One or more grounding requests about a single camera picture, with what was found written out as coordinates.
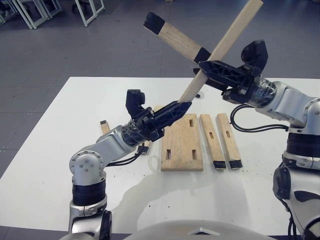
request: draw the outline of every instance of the black tape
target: black tape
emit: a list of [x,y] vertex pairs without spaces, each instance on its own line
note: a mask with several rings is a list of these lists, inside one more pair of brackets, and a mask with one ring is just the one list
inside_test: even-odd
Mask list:
[[241,160],[232,160],[229,161],[231,169],[240,169],[242,168]]
[[163,20],[161,17],[150,11],[144,20],[143,26],[145,26],[154,34],[158,35],[162,27],[164,26],[165,22],[166,21]]
[[226,162],[225,161],[213,161],[213,166],[216,169],[226,169]]
[[205,48],[201,47],[193,61],[196,64],[198,64],[199,62],[207,61],[210,55],[211,55],[210,52],[208,52]]
[[106,180],[88,186],[73,185],[72,196],[72,201],[75,205],[88,206],[96,204],[106,196]]

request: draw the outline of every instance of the metal furniture leg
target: metal furniture leg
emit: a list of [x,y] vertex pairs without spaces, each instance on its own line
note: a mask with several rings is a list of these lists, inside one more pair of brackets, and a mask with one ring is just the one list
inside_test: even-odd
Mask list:
[[19,3],[17,2],[17,0],[12,0],[13,5],[15,6],[15,8],[17,9],[17,11],[20,13],[21,17],[23,18],[23,20],[25,21],[25,23],[28,25],[29,29],[33,29],[32,24],[29,22],[28,18],[26,17],[26,15],[24,14],[23,9],[21,9],[19,7]]
[[79,10],[79,13],[81,15],[81,18],[82,18],[84,26],[88,27],[88,23],[90,23],[93,19],[96,18],[96,15],[95,15],[96,11],[94,10],[93,15],[88,20],[86,20],[84,12],[82,11],[82,8],[80,6],[79,0],[75,0],[75,3],[76,3],[76,6],[78,7],[78,10]]
[[104,4],[104,0],[100,0],[101,2],[101,7],[96,11],[96,14],[98,15],[99,13],[101,13],[103,10],[105,10],[105,4]]
[[21,0],[14,0],[18,3],[18,5],[20,6],[20,8],[22,9],[22,11],[24,12],[26,18],[29,20],[30,24],[32,25],[32,27],[34,29],[37,29],[37,26],[39,26],[40,24],[42,24],[43,22],[45,22],[46,20],[49,20],[49,16],[46,13],[46,10],[44,9],[44,7],[42,6],[42,4],[39,2],[39,0],[33,0],[35,7],[38,9],[41,18],[38,19],[37,21],[33,21],[32,18],[30,17],[30,15],[28,14],[25,6],[22,4]]
[[49,18],[53,18],[54,15],[56,15],[57,13],[60,13],[60,12],[63,12],[63,9],[61,8],[60,6],[60,3],[58,0],[49,0],[52,2],[53,6],[54,6],[54,10],[50,11],[48,8],[47,8],[47,5],[46,3],[44,2],[44,0],[40,0],[41,4],[43,5],[47,15],[49,16]]
[[94,17],[97,18],[98,14],[97,14],[97,11],[96,11],[94,0],[89,0],[89,3],[90,3],[91,11],[92,11]]

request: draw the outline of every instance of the white table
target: white table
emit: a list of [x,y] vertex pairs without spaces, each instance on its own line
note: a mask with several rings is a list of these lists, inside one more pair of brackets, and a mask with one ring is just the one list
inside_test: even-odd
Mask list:
[[[283,81],[311,96],[320,95],[318,79]],[[127,89],[145,92],[146,107],[179,99],[191,78],[71,77],[33,129],[0,180],[0,225],[45,230],[68,229],[72,198],[70,157],[102,134],[99,122],[126,124]],[[188,113],[229,114],[235,105],[220,92],[202,88]],[[244,127],[277,123],[253,109],[236,118]],[[123,167],[108,167],[107,209],[114,233],[134,233],[169,220],[226,222],[265,235],[286,235],[289,215],[273,195],[273,173],[281,162],[288,133],[233,131],[242,157],[240,170],[217,171],[203,138],[203,172],[161,172],[161,141],[150,155]]]

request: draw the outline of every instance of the white chair leg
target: white chair leg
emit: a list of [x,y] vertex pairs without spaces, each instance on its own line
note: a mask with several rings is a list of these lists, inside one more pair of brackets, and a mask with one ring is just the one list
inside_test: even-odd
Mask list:
[[79,0],[75,0],[75,4],[76,4],[76,6],[78,7],[78,10],[79,10],[79,13],[80,13],[80,15],[81,15],[81,18],[82,18],[82,21],[83,21],[84,26],[85,26],[85,27],[88,27],[88,24],[87,24],[87,21],[86,21],[86,19],[85,19],[85,15],[84,15],[84,13],[83,13],[83,11],[82,11],[82,8],[81,8],[81,6],[80,6]]
[[23,20],[25,21],[25,23],[28,25],[29,29],[33,29],[33,25],[29,22],[28,18],[26,17],[26,15],[24,14],[23,9],[20,8],[18,0],[12,0],[13,5],[15,6],[15,8],[17,9],[17,11],[20,13],[21,17],[23,18]]

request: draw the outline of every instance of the wood piece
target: wood piece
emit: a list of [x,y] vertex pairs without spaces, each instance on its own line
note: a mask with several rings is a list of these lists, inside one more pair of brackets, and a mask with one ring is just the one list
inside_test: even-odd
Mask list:
[[165,128],[161,171],[203,171],[202,150],[196,114],[186,114]]
[[220,138],[224,143],[226,157],[231,169],[242,168],[240,154],[237,148],[234,134],[231,130],[228,116],[226,113],[219,113],[217,116],[218,128],[220,130]]
[[103,135],[110,132],[110,128],[109,128],[109,125],[106,120],[101,121],[100,126],[101,126],[101,130],[102,130]]
[[196,64],[206,61],[211,55],[208,50],[153,12],[146,16],[144,27]]
[[224,154],[221,151],[219,140],[217,138],[214,125],[212,124],[211,117],[209,114],[201,114],[200,120],[213,165],[216,169],[223,170],[227,167],[226,161],[224,158]]
[[[162,109],[164,106],[162,106],[162,105],[157,105],[157,106],[155,106],[154,107],[154,109],[153,109],[153,111],[154,112],[157,112],[158,110],[160,110],[160,109]],[[150,150],[150,148],[151,148],[151,146],[152,146],[152,141],[145,141],[144,142],[144,146],[142,146],[142,144],[140,144],[139,146],[138,146],[138,152],[142,149],[142,155],[147,155],[148,153],[149,153],[149,150]]]
[[[263,2],[260,0],[249,0],[246,3],[244,8],[229,27],[228,31],[211,53],[211,56],[208,58],[209,61],[221,60],[224,57],[251,19],[256,15],[262,4]],[[192,101],[206,83],[207,79],[207,76],[200,70],[182,94],[179,99],[179,103]]]

